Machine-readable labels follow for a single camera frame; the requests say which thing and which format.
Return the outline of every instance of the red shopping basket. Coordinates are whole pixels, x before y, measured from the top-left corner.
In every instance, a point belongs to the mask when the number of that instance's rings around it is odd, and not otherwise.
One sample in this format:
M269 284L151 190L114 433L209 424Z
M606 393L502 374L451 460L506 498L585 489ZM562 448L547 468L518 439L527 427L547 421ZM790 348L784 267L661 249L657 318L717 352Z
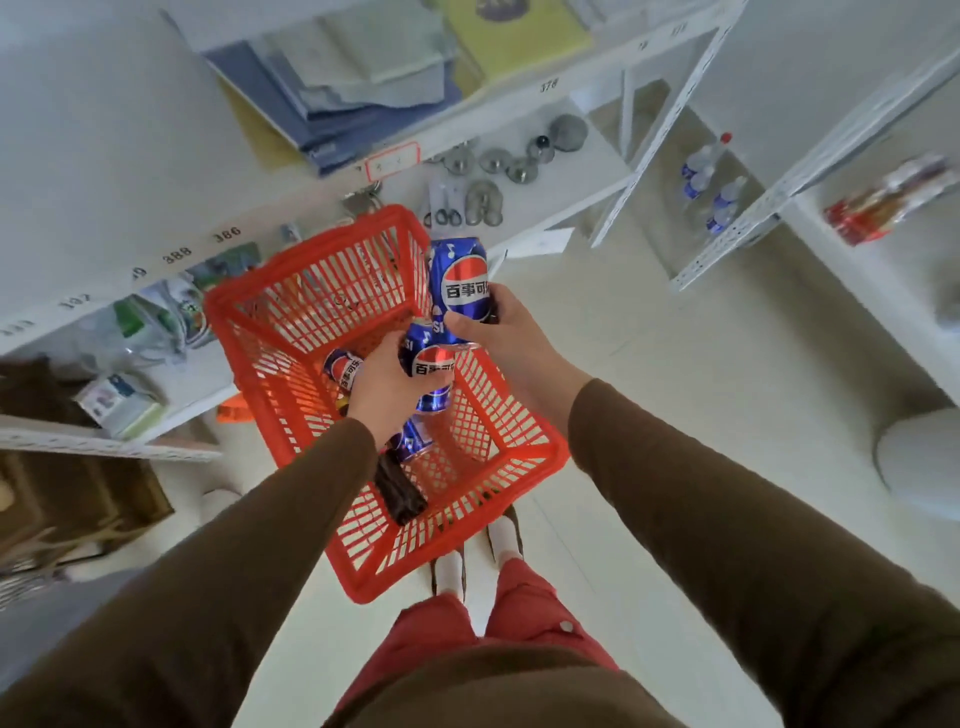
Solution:
M276 463L340 419L323 373L331 349L366 356L387 331L429 316L429 237L401 206L318 235L219 285L206 314ZM404 466L427 497L398 526L367 483L326 548L344 591L373 601L461 544L559 470L563 437L513 395L486 352L459 352L450 407L424 418L435 446Z

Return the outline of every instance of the brown sleeve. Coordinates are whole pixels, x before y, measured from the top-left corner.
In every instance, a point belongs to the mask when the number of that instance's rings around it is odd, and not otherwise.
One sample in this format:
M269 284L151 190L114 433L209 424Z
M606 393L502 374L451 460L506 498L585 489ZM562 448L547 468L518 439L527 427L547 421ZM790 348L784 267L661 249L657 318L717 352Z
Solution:
M363 425L333 426L0 695L0 725L229 728L375 465Z
M940 595L599 379L574 402L569 435L576 463L785 725L960 720L960 613Z

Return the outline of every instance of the red pants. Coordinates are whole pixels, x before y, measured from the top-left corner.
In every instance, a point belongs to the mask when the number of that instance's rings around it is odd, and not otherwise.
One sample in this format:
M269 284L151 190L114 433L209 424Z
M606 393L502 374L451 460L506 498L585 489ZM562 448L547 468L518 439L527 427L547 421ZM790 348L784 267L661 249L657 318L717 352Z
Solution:
M390 634L360 670L337 710L380 680L416 669L456 649L495 642L554 644L568 647L597 665L619 669L600 643L557 599L555 590L521 559L511 559L496 583L496 601L487 634L473 634L467 607L441 594L400 612Z

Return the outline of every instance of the pepsi can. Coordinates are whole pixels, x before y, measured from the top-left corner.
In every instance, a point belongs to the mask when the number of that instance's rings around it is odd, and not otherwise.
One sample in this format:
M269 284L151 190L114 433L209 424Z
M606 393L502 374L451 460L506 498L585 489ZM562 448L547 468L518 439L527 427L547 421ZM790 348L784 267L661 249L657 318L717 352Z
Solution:
M490 318L487 251L475 237L435 240L426 254L427 280L433 298L434 341L453 349L477 345L446 330L444 314L462 313L474 321Z
M428 375L431 372L453 369L456 355L434 343L433 323L429 319L414 319L407 329L400 348L400 366L408 376ZM443 412L450 406L453 385L428 392L417 402L417 411L423 415Z
M363 359L343 349L334 349L324 361L326 375L347 392L353 389L353 380L356 379L361 366L363 366Z
M433 447L433 438L426 431L420 418L414 415L403 423L403 429L400 432L390 438L390 447L396 459L405 463Z

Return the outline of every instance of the white floor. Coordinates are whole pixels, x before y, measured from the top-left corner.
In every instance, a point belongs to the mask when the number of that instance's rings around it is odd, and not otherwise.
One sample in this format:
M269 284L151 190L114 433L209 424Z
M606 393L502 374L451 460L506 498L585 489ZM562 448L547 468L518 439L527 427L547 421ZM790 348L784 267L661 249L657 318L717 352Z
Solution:
M628 208L598 251L510 261L499 279L572 361L670 424L810 502L960 603L960 524L893 501L871 449L879 430L938 395L789 237L725 261L681 296ZM225 457L158 464L178 513L123 555L168 547L198 523L199 494L247 491L273 469L253 426L211 425ZM759 690L572 466L517 505L528 561L617 662L690 726L774 726ZM468 545L478 629L495 575ZM411 574L374 604L343 595L324 560L257 672L236 725L316 728L397 612L428 596Z

